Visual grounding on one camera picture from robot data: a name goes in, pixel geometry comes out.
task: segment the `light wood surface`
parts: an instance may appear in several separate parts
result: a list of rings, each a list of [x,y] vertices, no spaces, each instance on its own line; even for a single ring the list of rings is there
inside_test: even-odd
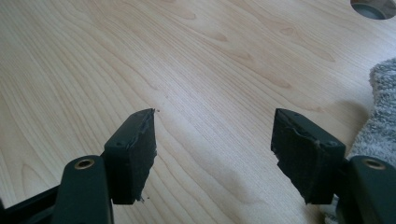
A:
[[[369,70],[396,56],[396,18],[347,0],[2,0],[0,52],[6,207],[154,107],[146,201],[115,206],[116,223],[322,223],[276,166],[275,109],[350,148]]]

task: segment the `black plastic part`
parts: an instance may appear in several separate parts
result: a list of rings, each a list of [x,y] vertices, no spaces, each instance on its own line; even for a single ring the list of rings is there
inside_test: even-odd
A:
[[[102,154],[114,204],[141,200],[156,155],[154,109],[132,114],[106,142]]]
[[[346,150],[343,143],[301,114],[277,109],[271,150],[305,203],[332,202],[336,171]]]
[[[58,188],[58,186],[54,187],[9,207],[5,210],[5,216],[7,217],[8,223],[50,223]]]
[[[51,224],[111,224],[106,168],[99,156],[70,161],[64,167]]]
[[[341,220],[340,224],[396,223],[395,168],[384,161],[366,156],[353,157],[349,163],[347,175],[356,203],[339,204],[337,216]],[[349,218],[350,216],[344,218],[346,209],[358,211],[362,222]]]

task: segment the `fluffy grey cloth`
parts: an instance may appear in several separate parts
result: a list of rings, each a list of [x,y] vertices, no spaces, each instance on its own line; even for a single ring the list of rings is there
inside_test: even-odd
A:
[[[374,108],[359,132],[348,159],[371,156],[396,167],[396,58],[377,64],[370,73]],[[322,205],[326,224],[336,224],[334,197],[331,205]]]

